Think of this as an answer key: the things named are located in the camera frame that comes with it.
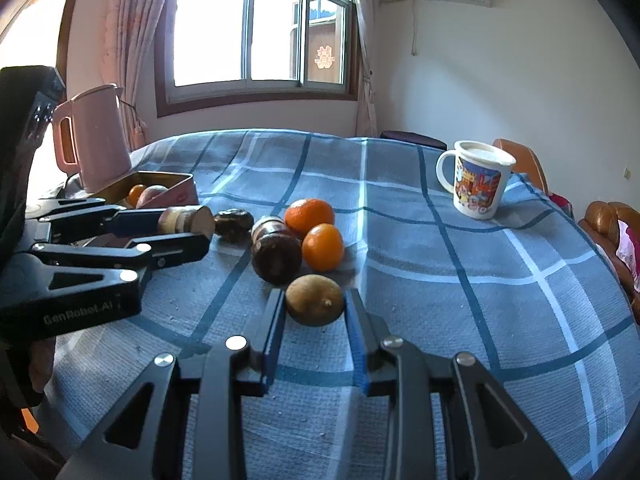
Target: kettle handle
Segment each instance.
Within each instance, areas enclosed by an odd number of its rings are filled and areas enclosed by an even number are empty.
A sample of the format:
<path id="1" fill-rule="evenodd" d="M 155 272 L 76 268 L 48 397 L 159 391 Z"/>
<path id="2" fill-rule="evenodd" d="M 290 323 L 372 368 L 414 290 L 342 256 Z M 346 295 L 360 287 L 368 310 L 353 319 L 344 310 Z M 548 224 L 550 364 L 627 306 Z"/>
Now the kettle handle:
<path id="1" fill-rule="evenodd" d="M 63 135 L 62 133 L 62 121 L 69 119 L 69 134 Z M 53 149 L 56 153 L 56 164 L 60 171 L 71 175 L 79 172 L 78 161 L 74 154 L 73 144 L 73 131 L 71 121 L 71 101 L 67 101 L 59 105 L 53 112 L 53 118 L 51 120 L 51 126 L 53 127 Z M 68 153 L 71 154 L 73 160 L 68 161 L 65 158 L 65 147 Z"/>

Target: kettle lid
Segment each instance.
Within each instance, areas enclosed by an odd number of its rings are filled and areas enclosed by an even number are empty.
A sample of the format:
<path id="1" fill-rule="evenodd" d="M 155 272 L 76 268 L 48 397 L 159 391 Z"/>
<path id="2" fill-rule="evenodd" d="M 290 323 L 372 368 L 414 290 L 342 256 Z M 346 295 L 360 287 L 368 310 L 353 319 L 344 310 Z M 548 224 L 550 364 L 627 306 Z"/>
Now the kettle lid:
<path id="1" fill-rule="evenodd" d="M 84 97 L 85 95 L 89 95 L 89 94 L 92 94 L 94 92 L 99 92 L 100 90 L 106 90 L 107 88 L 116 89 L 116 88 L 118 88 L 118 85 L 116 85 L 116 83 L 108 83 L 106 85 L 97 86 L 95 88 L 89 88 L 88 90 L 85 90 L 84 92 L 81 92 L 78 95 L 72 97 L 71 100 L 72 101 L 76 101 L 79 98 Z"/>

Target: blue plaid tablecloth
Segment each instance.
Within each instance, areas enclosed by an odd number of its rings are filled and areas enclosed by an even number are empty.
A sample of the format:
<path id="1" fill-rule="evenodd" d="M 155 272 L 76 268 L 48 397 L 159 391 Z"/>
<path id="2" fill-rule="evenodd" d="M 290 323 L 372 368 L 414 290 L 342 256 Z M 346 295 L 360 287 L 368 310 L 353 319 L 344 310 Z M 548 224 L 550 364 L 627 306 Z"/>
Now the blue plaid tablecloth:
<path id="1" fill-rule="evenodd" d="M 213 211 L 259 218 L 299 198 L 329 201 L 347 247 L 329 276 L 356 286 L 367 310 L 423 351 L 473 352 L 574 477 L 589 478 L 640 399 L 627 300 L 585 233 L 525 176 L 512 174 L 494 219 L 476 221 L 437 181 L 439 154 L 392 140 L 233 130 L 161 140 L 132 157 L 140 170 L 193 173 Z M 156 354 L 204 352 L 241 333 L 269 291 L 248 247 L 216 238 L 202 261 L 157 271 L 141 315 L 59 338 L 38 413 L 45 434 L 73 449 Z M 269 396 L 243 401 L 250 479 L 380 478 L 386 399 L 363 398 L 352 370 L 342 320 L 309 328 L 287 319 Z"/>

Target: box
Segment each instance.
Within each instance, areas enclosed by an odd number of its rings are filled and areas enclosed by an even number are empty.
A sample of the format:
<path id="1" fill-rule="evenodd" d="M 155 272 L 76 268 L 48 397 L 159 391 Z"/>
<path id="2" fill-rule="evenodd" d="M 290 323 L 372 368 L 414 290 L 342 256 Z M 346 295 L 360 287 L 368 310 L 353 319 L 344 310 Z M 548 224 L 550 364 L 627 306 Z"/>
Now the box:
<path id="1" fill-rule="evenodd" d="M 191 173 L 167 173 L 165 171 L 135 171 L 111 182 L 89 198 L 103 198 L 110 204 L 132 208 L 127 202 L 129 190 L 137 184 L 145 186 L 160 185 L 168 188 L 164 193 L 153 197 L 143 208 L 163 208 L 174 205 L 198 205 L 198 193 Z"/>

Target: kiwi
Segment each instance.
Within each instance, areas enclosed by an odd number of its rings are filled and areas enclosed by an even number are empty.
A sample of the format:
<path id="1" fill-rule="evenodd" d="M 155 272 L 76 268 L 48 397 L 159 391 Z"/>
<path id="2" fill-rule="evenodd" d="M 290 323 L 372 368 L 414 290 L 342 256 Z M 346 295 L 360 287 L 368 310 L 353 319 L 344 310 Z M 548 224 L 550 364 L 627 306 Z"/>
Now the kiwi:
<path id="1" fill-rule="evenodd" d="M 285 292 L 287 311 L 298 323 L 323 326 L 334 322 L 344 310 L 340 286 L 325 276 L 308 274 L 293 280 Z"/>

